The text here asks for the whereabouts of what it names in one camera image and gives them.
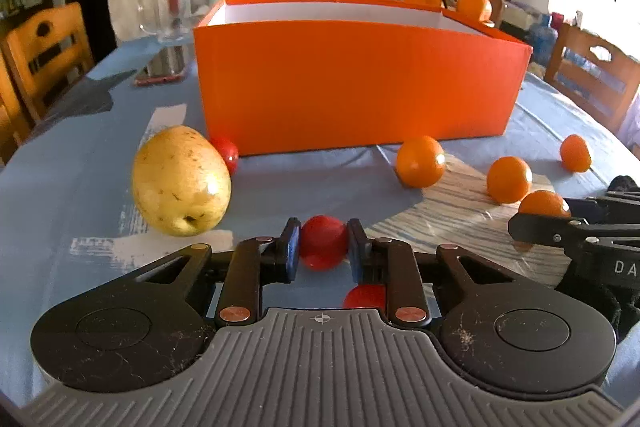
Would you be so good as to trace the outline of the large orange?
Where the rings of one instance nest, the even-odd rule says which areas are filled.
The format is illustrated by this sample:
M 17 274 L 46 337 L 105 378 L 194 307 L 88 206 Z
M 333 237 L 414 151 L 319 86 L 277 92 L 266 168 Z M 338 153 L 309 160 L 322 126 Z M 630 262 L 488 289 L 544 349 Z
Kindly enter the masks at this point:
M 547 190 L 527 194 L 520 202 L 518 212 L 559 218 L 568 218 L 572 215 L 566 200 L 559 194 Z

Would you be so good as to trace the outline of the red cherry tomato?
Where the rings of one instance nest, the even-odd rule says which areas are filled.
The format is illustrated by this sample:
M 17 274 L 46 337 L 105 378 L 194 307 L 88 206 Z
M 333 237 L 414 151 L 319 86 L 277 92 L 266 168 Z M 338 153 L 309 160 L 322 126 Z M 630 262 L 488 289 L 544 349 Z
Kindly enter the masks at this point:
M 329 271 L 337 267 L 348 251 L 345 223 L 330 216 L 314 216 L 300 231 L 299 258 L 307 268 Z
M 344 298 L 345 309 L 378 309 L 386 311 L 386 287 L 381 284 L 360 284 L 352 288 Z
M 209 139 L 209 142 L 212 143 L 213 147 L 216 148 L 216 151 L 224 160 L 229 171 L 229 176 L 233 176 L 236 168 L 238 168 L 238 147 L 231 140 L 224 138 L 223 136 L 214 136 Z

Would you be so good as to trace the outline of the small orange kumquat front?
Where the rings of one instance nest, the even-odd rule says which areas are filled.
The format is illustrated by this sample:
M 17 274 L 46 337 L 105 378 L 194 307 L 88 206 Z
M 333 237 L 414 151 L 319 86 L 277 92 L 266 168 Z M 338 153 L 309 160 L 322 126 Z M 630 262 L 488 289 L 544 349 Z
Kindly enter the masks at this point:
M 487 193 L 499 204 L 521 202 L 532 187 L 533 173 L 526 161 L 515 156 L 497 159 L 486 176 Z

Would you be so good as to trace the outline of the black cloth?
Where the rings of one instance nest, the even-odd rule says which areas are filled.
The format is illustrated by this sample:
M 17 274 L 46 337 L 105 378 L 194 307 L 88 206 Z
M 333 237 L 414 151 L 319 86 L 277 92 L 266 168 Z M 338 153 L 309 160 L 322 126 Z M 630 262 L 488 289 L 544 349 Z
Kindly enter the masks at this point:
M 616 176 L 608 186 L 608 193 L 640 194 L 640 186 L 631 176 Z

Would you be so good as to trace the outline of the small orange far right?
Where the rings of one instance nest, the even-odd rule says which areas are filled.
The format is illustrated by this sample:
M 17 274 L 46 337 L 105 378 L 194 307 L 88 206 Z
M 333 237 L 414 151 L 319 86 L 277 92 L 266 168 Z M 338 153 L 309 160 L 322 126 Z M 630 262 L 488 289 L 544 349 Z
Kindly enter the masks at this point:
M 569 172 L 586 172 L 591 167 L 591 155 L 588 145 L 578 134 L 571 134 L 560 146 L 563 167 Z

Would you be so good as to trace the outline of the small orange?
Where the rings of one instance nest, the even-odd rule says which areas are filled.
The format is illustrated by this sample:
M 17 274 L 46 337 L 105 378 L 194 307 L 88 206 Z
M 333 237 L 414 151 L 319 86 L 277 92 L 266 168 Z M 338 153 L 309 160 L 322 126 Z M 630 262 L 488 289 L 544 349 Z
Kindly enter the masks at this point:
M 591 167 L 591 155 L 588 145 L 578 134 L 571 134 L 560 146 L 563 167 L 569 172 L 586 172 Z
M 396 156 L 396 173 L 408 187 L 427 188 L 437 183 L 445 172 L 446 156 L 442 146 L 427 135 L 401 144 Z

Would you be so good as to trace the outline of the small orange behind front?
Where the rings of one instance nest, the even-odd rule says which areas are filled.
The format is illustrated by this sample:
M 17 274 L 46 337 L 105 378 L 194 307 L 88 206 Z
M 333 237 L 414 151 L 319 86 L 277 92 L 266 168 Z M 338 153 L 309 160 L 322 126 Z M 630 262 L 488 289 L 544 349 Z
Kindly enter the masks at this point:
M 427 188 L 437 183 L 445 172 L 446 156 L 442 146 L 427 135 L 401 144 L 396 156 L 396 173 L 408 187 Z

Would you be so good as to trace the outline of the rear yellow pear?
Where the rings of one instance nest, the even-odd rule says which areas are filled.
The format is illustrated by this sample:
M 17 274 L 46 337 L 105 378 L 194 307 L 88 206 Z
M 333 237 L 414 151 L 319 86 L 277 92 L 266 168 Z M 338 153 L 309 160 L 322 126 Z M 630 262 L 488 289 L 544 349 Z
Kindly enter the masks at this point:
M 172 236 L 195 236 L 217 225 L 231 199 L 231 178 L 200 132 L 175 126 L 154 134 L 134 156 L 131 190 L 142 218 Z

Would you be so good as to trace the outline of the right wooden chair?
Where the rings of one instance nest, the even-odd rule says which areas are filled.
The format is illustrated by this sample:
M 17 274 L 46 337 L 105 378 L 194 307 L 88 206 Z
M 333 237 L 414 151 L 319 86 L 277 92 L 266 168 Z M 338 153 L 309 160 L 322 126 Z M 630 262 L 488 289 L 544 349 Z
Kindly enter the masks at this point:
M 639 63 L 601 37 L 564 23 L 544 81 L 617 132 L 639 89 Z

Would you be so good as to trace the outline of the orange cardboard box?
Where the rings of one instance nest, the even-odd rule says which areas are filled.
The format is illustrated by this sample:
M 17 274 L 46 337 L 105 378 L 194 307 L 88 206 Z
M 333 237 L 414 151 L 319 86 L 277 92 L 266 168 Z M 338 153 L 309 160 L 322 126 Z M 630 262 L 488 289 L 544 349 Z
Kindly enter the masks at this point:
M 532 55 L 394 0 L 222 0 L 193 35 L 206 129 L 244 155 L 499 135 Z

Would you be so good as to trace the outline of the blue tablecloth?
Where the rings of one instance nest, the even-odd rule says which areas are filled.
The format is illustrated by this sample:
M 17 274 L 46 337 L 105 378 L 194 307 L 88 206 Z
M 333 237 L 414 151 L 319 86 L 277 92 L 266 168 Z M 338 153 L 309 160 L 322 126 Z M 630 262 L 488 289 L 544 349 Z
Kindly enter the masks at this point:
M 195 67 L 177 83 L 134 85 L 157 50 L 142 39 L 112 52 L 70 91 L 64 117 L 2 170 L 1 388 L 17 404 L 29 403 L 46 384 L 29 349 L 43 312 L 183 245 L 180 237 L 150 230 L 130 194 L 132 160 L 145 139 L 174 124 L 204 126 Z M 571 134 L 588 145 L 586 172 L 562 165 L 560 146 Z M 526 77 L 503 135 L 445 148 L 480 171 L 499 157 L 521 157 L 566 197 L 598 194 L 616 176 L 639 173 L 623 143 L 534 76 Z M 279 232 L 292 217 L 328 215 L 357 218 L 427 251 L 417 227 L 390 224 L 421 198 L 399 183 L 395 153 L 387 145 L 243 158 L 226 217 L 204 241 L 229 249 Z

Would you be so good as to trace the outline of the smartphone on table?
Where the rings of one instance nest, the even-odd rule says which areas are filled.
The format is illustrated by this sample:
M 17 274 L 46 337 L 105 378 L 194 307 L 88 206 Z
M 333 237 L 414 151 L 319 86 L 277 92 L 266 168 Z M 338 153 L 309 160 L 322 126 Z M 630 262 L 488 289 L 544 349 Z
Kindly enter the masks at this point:
M 194 61 L 192 44 L 166 46 L 160 49 L 134 77 L 136 87 L 154 86 L 154 84 L 173 83 L 183 80 Z

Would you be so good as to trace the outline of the glass mug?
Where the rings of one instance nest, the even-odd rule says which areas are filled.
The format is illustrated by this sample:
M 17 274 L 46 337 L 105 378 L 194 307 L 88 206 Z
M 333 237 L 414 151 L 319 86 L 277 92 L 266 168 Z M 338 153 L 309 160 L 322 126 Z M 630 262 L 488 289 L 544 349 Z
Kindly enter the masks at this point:
M 158 41 L 178 41 L 192 29 L 191 0 L 138 0 L 140 30 Z

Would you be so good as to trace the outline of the right orange in bowl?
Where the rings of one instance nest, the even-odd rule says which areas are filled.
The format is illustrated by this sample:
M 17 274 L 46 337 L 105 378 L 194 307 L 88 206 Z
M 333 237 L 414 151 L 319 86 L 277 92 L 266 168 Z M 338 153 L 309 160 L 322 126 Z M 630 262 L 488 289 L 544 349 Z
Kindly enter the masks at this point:
M 490 0 L 457 0 L 456 11 L 471 20 L 490 20 L 492 4 Z

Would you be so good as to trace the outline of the far left wooden chair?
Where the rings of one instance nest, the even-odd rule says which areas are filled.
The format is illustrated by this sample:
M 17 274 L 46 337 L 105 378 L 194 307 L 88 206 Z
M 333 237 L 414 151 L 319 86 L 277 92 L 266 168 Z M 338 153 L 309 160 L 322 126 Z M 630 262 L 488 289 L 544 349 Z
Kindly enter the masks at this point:
M 94 66 L 77 2 L 36 13 L 10 30 L 1 46 L 34 121 L 43 120 L 52 101 Z

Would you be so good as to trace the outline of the near left wooden chair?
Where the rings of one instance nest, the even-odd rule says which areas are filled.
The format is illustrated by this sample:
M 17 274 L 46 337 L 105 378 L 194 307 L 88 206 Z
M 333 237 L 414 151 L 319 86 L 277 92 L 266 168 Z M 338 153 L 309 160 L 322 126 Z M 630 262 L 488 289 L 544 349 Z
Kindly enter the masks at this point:
M 0 154 L 6 167 L 16 151 L 32 134 L 32 121 L 13 80 L 4 54 L 0 55 Z

